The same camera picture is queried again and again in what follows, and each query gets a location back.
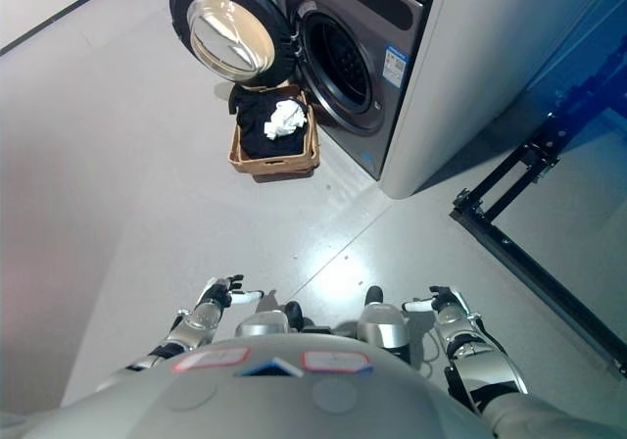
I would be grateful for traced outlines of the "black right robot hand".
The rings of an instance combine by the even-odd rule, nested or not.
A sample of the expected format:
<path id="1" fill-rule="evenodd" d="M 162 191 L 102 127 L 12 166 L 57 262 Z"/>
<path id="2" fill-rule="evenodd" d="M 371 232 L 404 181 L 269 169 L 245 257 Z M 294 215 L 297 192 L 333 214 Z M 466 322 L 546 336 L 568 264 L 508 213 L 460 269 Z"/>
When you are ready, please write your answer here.
<path id="1" fill-rule="evenodd" d="M 457 306 L 465 313 L 469 313 L 469 307 L 455 287 L 433 285 L 429 287 L 431 296 L 427 299 L 415 299 L 402 304 L 402 310 L 407 313 L 440 313 L 448 306 Z"/>

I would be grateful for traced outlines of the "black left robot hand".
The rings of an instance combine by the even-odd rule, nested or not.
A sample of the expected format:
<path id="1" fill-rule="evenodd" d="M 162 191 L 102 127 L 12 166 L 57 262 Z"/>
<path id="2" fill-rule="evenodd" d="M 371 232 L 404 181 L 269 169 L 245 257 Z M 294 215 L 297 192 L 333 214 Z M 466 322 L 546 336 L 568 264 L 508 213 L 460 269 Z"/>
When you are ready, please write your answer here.
<path id="1" fill-rule="evenodd" d="M 213 280 L 200 297 L 199 304 L 213 303 L 226 309 L 233 305 L 246 305 L 260 301 L 265 296 L 265 292 L 244 290 L 244 278 L 243 274 L 234 274 Z"/>

